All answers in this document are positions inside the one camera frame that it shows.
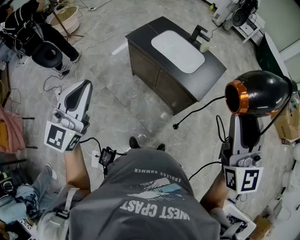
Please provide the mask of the black battery box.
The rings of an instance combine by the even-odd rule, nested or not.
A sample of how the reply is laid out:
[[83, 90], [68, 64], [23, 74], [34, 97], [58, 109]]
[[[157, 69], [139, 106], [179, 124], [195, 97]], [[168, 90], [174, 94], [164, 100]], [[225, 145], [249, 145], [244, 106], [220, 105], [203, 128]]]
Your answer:
[[99, 162], [103, 167], [107, 167], [112, 163], [116, 156], [116, 150], [112, 150], [110, 147], [103, 148], [99, 157]]

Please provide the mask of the pink cloth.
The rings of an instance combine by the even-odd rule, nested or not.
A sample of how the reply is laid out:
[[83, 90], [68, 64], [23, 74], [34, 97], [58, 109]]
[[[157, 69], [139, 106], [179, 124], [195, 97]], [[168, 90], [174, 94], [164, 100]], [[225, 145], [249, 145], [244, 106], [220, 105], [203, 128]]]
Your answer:
[[0, 105], [0, 152], [13, 154], [25, 149], [23, 120]]

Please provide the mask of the white and black round appliance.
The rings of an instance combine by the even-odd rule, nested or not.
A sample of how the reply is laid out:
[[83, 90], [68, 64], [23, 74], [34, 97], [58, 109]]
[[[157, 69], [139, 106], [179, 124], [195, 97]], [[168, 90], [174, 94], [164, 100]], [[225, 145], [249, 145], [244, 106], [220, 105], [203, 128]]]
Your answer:
[[242, 26], [250, 16], [251, 11], [244, 8], [238, 8], [229, 14], [223, 23], [224, 30], [229, 30], [232, 26]]

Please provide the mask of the dark vanity cabinet with sink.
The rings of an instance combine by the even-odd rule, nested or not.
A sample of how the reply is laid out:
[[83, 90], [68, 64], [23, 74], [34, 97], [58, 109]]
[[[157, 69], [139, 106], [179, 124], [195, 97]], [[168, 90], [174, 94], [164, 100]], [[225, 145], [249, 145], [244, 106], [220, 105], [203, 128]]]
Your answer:
[[201, 42], [165, 18], [155, 19], [126, 35], [133, 75], [146, 83], [171, 109], [182, 112], [210, 91], [226, 67]]

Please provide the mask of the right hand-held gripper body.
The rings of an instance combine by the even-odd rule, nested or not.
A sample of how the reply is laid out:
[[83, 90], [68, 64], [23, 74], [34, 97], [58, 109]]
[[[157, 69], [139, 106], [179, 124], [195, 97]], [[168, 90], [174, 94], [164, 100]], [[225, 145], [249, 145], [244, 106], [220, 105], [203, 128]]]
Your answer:
[[261, 151], [232, 154], [229, 144], [223, 143], [219, 159], [228, 189], [237, 194], [253, 193], [258, 190], [264, 170]]

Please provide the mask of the dark green round board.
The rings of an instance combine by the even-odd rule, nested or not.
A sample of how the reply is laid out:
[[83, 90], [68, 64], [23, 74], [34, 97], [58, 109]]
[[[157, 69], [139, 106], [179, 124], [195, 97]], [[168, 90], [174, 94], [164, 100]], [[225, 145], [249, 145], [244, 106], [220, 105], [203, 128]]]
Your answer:
[[265, 33], [257, 48], [256, 59], [263, 71], [271, 72], [280, 77], [288, 77], [292, 79], [277, 50], [273, 40], [268, 33]]

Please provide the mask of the black faucet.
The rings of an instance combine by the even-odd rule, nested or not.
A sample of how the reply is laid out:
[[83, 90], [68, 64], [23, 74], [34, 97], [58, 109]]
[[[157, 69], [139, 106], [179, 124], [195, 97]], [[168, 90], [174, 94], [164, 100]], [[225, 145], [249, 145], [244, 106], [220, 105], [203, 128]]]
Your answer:
[[196, 42], [197, 37], [201, 37], [204, 40], [206, 40], [207, 42], [209, 42], [210, 38], [208, 38], [204, 33], [202, 33], [202, 31], [204, 33], [208, 33], [207, 29], [205, 29], [204, 27], [202, 27], [200, 25], [197, 25], [196, 28], [194, 29], [193, 33], [191, 34], [190, 38], [188, 39], [189, 42], [194, 44]]

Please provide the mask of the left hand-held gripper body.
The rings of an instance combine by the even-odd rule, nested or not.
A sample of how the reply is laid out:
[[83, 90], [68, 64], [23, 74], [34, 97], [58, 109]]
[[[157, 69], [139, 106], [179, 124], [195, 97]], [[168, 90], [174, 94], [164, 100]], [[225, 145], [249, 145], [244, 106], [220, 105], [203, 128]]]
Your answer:
[[87, 114], [78, 120], [55, 108], [51, 120], [46, 123], [44, 144], [61, 153], [72, 152], [87, 132], [89, 120]]

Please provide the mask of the white tray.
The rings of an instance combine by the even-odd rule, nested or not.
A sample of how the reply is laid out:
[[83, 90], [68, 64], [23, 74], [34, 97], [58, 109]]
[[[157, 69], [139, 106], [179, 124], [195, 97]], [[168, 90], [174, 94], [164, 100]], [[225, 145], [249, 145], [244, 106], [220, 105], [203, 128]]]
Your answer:
[[223, 210], [227, 217], [234, 217], [234, 220], [240, 220], [242, 223], [247, 224], [246, 227], [237, 233], [238, 240], [248, 240], [250, 234], [256, 228], [256, 224], [251, 220], [251, 218], [247, 217], [244, 213], [242, 213], [238, 208], [236, 208], [233, 204], [228, 203], [224, 205]]

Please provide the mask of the person's left forearm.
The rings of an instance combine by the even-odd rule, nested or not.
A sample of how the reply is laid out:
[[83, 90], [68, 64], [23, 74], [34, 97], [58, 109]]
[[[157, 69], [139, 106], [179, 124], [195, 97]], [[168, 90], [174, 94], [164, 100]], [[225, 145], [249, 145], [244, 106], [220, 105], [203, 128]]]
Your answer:
[[66, 168], [66, 184], [90, 193], [90, 179], [83, 158], [80, 144], [72, 152], [64, 154]]

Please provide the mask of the person's left black shoe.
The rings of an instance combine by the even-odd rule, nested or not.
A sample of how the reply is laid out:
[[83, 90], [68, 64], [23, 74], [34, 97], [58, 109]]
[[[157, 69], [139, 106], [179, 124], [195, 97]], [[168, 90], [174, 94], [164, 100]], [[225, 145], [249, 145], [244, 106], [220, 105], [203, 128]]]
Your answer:
[[131, 149], [140, 149], [141, 148], [138, 140], [134, 136], [130, 137], [129, 146]]

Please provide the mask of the black round chair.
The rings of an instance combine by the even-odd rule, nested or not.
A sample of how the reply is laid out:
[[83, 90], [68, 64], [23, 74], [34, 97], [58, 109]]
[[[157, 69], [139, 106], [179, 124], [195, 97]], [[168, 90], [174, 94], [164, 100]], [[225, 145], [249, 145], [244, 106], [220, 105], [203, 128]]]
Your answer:
[[62, 63], [62, 52], [49, 41], [44, 41], [31, 55], [32, 60], [44, 68], [55, 68]]

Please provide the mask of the person's grey printed shirt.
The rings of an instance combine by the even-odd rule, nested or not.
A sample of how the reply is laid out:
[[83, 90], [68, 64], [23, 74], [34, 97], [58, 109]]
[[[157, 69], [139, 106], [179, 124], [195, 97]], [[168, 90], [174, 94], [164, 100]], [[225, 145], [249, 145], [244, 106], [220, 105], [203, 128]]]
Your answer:
[[131, 149], [89, 194], [64, 186], [41, 217], [40, 240], [237, 240], [223, 208], [208, 212], [168, 153]]

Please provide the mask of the black metal chair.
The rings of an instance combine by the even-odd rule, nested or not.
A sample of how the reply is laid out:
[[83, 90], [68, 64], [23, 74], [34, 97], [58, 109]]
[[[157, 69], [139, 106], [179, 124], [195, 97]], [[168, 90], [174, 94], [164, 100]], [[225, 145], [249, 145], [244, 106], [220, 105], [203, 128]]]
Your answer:
[[[22, 120], [35, 120], [35, 117], [22, 117]], [[35, 149], [37, 150], [38, 147], [36, 146], [25, 146], [26, 149]]]

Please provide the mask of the person's right forearm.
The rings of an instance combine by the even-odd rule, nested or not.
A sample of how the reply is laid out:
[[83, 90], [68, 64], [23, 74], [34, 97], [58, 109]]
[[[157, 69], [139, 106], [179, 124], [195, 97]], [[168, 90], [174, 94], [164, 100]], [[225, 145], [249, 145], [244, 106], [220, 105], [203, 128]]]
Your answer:
[[229, 189], [226, 187], [225, 176], [219, 172], [209, 190], [202, 197], [200, 204], [210, 212], [215, 208], [223, 208]]

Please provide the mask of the cardboard box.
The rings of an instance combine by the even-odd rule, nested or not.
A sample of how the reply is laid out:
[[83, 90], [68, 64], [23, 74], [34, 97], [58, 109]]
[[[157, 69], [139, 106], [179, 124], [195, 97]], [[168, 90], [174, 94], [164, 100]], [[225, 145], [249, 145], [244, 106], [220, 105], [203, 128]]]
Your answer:
[[300, 103], [292, 101], [274, 123], [281, 139], [293, 142], [300, 138]]

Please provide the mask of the white cabinet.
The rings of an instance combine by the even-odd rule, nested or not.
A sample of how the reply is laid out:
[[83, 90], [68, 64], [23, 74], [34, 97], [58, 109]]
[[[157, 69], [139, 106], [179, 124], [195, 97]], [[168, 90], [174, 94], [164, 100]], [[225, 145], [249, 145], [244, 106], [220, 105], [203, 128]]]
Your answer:
[[251, 40], [258, 46], [264, 36], [264, 26], [265, 21], [254, 13], [249, 16], [242, 26], [234, 26], [234, 28], [243, 36], [243, 43]]

